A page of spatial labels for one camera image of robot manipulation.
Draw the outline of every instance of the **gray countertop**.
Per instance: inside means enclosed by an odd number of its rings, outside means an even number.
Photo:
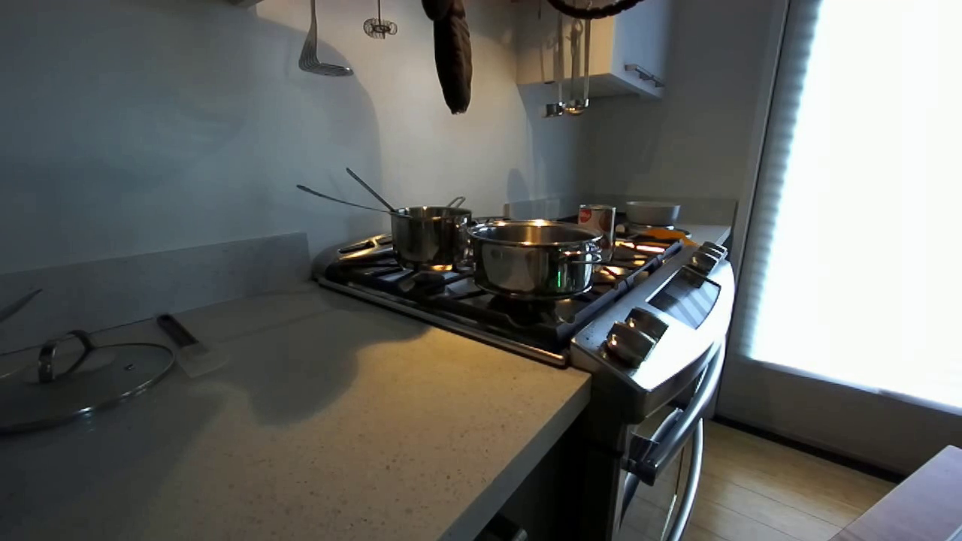
[[[590,377],[295,287],[182,318],[232,364],[0,440],[0,537],[471,537]],[[150,338],[150,323],[99,344]]]

